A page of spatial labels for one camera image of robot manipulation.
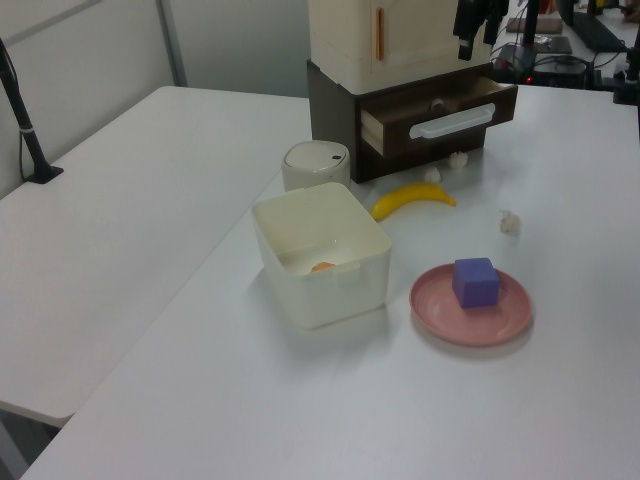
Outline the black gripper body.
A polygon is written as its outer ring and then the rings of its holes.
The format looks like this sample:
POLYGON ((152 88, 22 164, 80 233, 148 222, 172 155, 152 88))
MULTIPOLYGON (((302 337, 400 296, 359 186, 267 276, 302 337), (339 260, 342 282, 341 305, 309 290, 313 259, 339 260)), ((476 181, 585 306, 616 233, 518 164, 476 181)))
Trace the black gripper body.
POLYGON ((508 13, 508 0, 459 0, 456 10, 456 24, 500 24, 508 13))

